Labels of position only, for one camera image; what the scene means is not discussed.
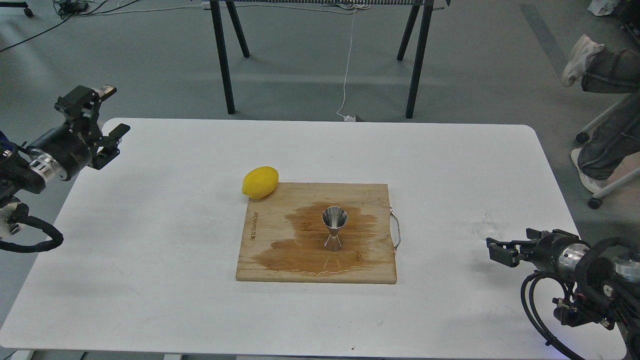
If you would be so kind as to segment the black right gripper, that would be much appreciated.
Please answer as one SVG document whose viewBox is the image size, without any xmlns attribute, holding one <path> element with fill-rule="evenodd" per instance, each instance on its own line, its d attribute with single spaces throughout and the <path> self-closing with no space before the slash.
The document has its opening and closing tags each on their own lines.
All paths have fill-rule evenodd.
<svg viewBox="0 0 640 360">
<path fill-rule="evenodd" d="M 489 259 L 509 268 L 517 267 L 521 261 L 528 261 L 538 271 L 573 275 L 578 263 L 591 248 L 578 235 L 557 228 L 550 232 L 526 228 L 525 234 L 530 240 L 499 241 L 487 237 Z"/>
</svg>

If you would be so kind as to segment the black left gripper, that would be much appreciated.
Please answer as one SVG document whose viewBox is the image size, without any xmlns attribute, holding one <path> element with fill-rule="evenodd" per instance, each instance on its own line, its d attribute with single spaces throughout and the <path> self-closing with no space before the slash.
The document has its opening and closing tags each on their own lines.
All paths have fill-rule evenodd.
<svg viewBox="0 0 640 360">
<path fill-rule="evenodd" d="M 101 170 L 121 153 L 118 146 L 122 137 L 131 130 L 127 124 L 117 125 L 103 136 L 98 122 L 104 101 L 117 93 L 112 85 L 88 88 L 78 85 L 65 96 L 59 96 L 54 109 L 65 123 L 49 130 L 27 147 L 29 170 L 44 182 L 68 182 L 80 170 L 91 167 Z"/>
</svg>

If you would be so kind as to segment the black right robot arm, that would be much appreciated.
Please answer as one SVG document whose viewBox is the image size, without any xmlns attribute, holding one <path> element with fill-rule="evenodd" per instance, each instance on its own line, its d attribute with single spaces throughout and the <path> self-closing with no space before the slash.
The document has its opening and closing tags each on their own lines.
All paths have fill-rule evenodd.
<svg viewBox="0 0 640 360">
<path fill-rule="evenodd" d="M 519 297 L 526 317 L 551 346 L 571 360 L 579 355 L 563 344 L 544 324 L 535 306 L 535 287 L 554 280 L 562 297 L 552 299 L 554 317 L 563 325 L 589 323 L 606 330 L 622 326 L 627 355 L 639 358 L 639 244 L 611 237 L 590 246 L 578 235 L 564 230 L 526 230 L 526 240 L 499 241 L 487 237 L 491 260 L 515 268 L 521 261 L 535 271 L 522 282 Z"/>
</svg>

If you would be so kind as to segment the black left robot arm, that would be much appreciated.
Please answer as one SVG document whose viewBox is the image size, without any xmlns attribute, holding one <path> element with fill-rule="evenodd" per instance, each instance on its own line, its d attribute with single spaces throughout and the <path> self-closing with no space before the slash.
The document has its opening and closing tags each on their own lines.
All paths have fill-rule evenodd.
<svg viewBox="0 0 640 360">
<path fill-rule="evenodd" d="M 119 124 L 109 134 L 103 134 L 98 123 L 101 105 L 116 92 L 117 88 L 112 85 L 98 89 L 76 86 L 54 104 L 55 110 L 64 115 L 62 125 L 30 145 L 18 145 L 1 136 L 0 247 L 3 251 L 41 253 L 61 246 L 64 235 L 53 224 L 31 215 L 28 205 L 16 194 L 20 191 L 39 194 L 51 180 L 68 182 L 85 167 L 101 170 L 118 157 L 119 143 L 130 126 Z M 41 230 L 48 240 L 37 244 L 6 241 L 25 227 Z"/>
</svg>

